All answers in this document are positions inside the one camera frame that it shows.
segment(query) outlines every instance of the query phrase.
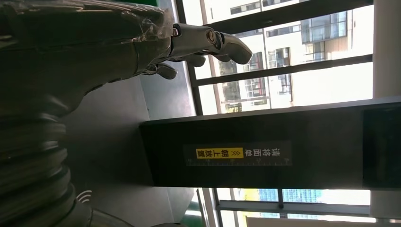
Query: robotic hand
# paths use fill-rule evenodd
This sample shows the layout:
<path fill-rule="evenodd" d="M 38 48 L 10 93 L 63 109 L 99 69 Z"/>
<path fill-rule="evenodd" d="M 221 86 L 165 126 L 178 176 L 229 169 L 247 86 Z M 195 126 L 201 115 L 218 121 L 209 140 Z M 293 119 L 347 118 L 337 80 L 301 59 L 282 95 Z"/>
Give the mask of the robotic hand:
<path fill-rule="evenodd" d="M 164 61 L 203 55 L 247 63 L 239 39 L 173 24 L 167 11 L 99 0 L 0 2 L 0 226 L 129 226 L 79 204 L 62 164 L 59 118 L 88 92 L 139 74 L 173 79 Z"/>
<path fill-rule="evenodd" d="M 233 60 L 238 64 L 246 64 L 252 57 L 249 48 L 233 35 L 216 32 L 206 26 L 174 24 L 171 50 L 162 60 L 187 61 L 195 67 L 200 67 L 205 63 L 205 57 L 202 55 L 206 54 L 213 55 L 220 61 Z M 154 64 L 142 74 L 155 73 L 166 79 L 173 79 L 177 74 L 164 63 Z"/>

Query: building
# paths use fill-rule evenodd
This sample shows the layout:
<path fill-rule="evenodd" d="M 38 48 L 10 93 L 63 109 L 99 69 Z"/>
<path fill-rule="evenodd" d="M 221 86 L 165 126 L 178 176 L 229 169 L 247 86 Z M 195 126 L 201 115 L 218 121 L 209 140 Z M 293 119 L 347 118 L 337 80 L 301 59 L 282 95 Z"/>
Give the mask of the building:
<path fill-rule="evenodd" d="M 303 0 L 205 0 L 207 22 L 226 20 Z M 248 64 L 210 63 L 215 76 L 335 60 L 373 52 L 373 6 L 246 31 L 239 37 L 253 52 Z M 221 112 L 316 105 L 372 97 L 372 64 L 306 71 L 216 85 Z"/>

